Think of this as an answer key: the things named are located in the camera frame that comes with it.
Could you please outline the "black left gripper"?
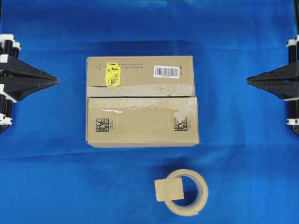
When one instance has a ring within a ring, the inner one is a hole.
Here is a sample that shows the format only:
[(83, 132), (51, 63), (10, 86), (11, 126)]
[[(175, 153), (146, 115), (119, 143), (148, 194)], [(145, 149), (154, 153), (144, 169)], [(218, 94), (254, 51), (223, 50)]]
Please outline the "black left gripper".
[(4, 77), (0, 82), (0, 133), (12, 125), (13, 103), (58, 84), (58, 79), (18, 59), (21, 44), (13, 34), (0, 35), (0, 62), (4, 71), (21, 77)]

